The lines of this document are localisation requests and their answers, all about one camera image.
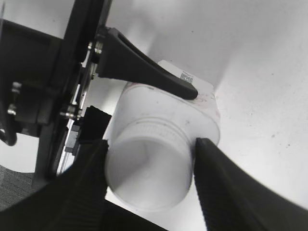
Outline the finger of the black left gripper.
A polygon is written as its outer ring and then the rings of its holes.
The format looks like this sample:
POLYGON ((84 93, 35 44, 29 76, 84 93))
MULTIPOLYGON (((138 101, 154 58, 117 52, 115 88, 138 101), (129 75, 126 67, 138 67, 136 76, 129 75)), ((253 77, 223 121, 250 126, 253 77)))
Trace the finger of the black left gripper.
POLYGON ((101 27, 97 39, 103 44, 96 73, 99 77, 146 84, 185 100, 197 97, 197 89, 151 60, 115 28, 101 27))

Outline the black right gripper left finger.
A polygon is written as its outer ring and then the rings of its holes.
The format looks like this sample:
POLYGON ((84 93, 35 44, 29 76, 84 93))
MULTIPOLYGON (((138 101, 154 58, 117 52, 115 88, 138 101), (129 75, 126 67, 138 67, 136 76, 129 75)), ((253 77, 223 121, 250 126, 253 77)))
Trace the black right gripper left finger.
POLYGON ((105 199, 105 140, 85 145, 62 175, 0 213, 2 231, 161 231, 105 199))

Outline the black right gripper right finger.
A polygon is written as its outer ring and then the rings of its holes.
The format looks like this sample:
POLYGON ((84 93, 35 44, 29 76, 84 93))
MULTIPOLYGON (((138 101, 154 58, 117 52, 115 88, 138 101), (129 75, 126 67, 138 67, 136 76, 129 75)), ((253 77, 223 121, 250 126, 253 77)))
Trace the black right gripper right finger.
POLYGON ((210 139, 195 142, 194 183, 209 231, 306 231, 308 211, 273 192, 210 139))

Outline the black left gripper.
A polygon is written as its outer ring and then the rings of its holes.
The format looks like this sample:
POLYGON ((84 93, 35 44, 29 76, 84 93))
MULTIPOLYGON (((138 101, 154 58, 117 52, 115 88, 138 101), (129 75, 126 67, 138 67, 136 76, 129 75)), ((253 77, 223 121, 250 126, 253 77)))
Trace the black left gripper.
MULTIPOLYGON (((0 164, 12 171, 51 177, 57 171, 68 133, 80 117, 76 90, 90 78, 89 59, 109 0, 76 0, 63 38, 1 19, 0 21, 0 164)), ((111 115, 90 106, 78 142, 101 140, 111 115)))

